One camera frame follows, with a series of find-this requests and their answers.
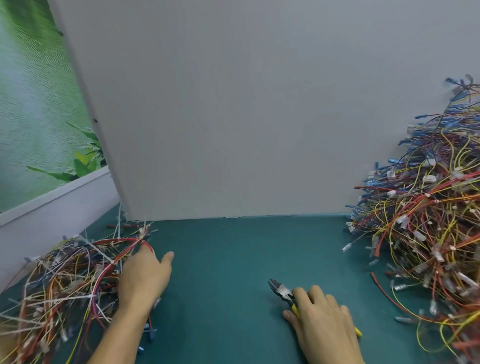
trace forearm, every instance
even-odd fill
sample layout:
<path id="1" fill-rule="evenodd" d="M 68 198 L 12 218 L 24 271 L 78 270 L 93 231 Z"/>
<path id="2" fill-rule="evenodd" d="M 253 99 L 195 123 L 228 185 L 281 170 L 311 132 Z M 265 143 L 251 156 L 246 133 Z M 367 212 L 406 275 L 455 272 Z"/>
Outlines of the forearm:
<path id="1" fill-rule="evenodd" d="M 119 308 L 88 364 L 133 364 L 148 313 Z"/>

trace green wallpaper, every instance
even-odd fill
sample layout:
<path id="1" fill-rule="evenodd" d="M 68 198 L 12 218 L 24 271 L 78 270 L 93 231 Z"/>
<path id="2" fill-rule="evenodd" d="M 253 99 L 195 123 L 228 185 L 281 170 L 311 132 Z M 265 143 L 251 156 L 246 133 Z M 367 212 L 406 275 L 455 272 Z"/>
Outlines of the green wallpaper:
<path id="1" fill-rule="evenodd" d="M 47 0 L 0 0 L 0 212 L 100 168 L 89 125 Z"/>

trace metal plier head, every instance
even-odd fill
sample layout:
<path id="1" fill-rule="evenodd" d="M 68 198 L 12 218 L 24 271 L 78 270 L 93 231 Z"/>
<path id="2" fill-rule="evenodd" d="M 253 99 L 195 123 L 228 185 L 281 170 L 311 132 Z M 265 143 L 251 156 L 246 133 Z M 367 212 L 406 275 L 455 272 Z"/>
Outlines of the metal plier head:
<path id="1" fill-rule="evenodd" d="M 279 281 L 275 279 L 270 279 L 268 281 L 268 284 L 270 285 L 270 288 L 272 289 L 272 291 L 278 297 L 280 297 L 285 302 L 288 302 L 290 306 L 294 304 L 293 300 L 295 299 L 295 297 L 293 297 L 293 293 L 291 290 L 289 290 L 287 287 L 285 287 L 283 284 L 281 284 Z"/>

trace tangled wires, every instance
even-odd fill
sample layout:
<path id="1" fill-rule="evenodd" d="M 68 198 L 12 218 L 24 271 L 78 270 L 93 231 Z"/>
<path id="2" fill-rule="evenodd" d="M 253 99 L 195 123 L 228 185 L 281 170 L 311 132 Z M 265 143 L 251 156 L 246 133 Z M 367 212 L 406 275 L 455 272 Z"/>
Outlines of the tangled wires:
<path id="1" fill-rule="evenodd" d="M 149 225 L 128 238 L 120 237 L 120 222 L 117 229 L 111 239 L 94 242 L 77 236 L 34 259 L 36 266 L 23 285 L 21 301 L 11 300 L 15 305 L 0 313 L 8 327 L 0 335 L 17 337 L 10 359 L 16 357 L 18 364 L 48 363 L 55 349 L 70 339 L 74 348 L 67 364 L 81 348 L 90 350 L 87 338 L 92 324 L 106 329 L 118 307 L 123 262 L 137 245 L 149 246 L 144 241 Z M 152 335 L 151 321 L 145 328 Z"/>
<path id="2" fill-rule="evenodd" d="M 447 348 L 459 363 L 478 363 L 480 85 L 470 75 L 466 81 L 446 81 L 456 86 L 455 97 L 442 114 L 416 117 L 432 119 L 408 127 L 410 138 L 400 142 L 408 145 L 407 153 L 390 159 L 389 166 L 377 164 L 365 186 L 355 187 L 365 194 L 350 206 L 352 221 L 347 225 L 352 233 L 372 235 L 371 257 L 390 250 L 396 264 L 389 265 L 394 271 L 390 275 L 416 281 L 399 285 L 392 281 L 393 298 L 384 293 L 411 315 L 398 321 L 418 324 L 422 348 L 420 325 L 435 323 L 444 342 L 437 351 Z M 373 273 L 372 277 L 379 285 Z M 415 284 L 432 292 L 431 317 L 411 312 L 397 299 L 396 292 Z"/>

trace white wall trim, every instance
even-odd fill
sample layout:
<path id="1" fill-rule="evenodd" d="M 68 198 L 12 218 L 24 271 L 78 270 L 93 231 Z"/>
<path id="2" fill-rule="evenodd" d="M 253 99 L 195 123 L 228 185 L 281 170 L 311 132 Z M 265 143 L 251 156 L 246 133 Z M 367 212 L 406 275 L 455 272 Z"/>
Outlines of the white wall trim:
<path id="1" fill-rule="evenodd" d="M 25 202 L 20 206 L 17 206 L 12 208 L 11 210 L 5 211 L 4 213 L 0 214 L 0 226 L 8 224 L 9 222 L 15 220 L 16 218 L 19 218 L 20 216 L 28 214 L 29 212 L 36 210 L 37 208 L 45 204 L 48 204 L 49 202 L 59 197 L 62 197 L 63 195 L 73 190 L 76 190 L 77 188 L 82 187 L 83 185 L 93 180 L 96 180 L 97 178 L 100 178 L 101 176 L 103 176 L 104 174 L 107 174 L 108 172 L 110 172 L 108 170 L 108 166 L 103 167 L 75 181 L 72 181 L 63 186 L 60 186 L 59 188 L 53 191 L 50 191 L 37 198 L 34 198 L 31 201 Z"/>

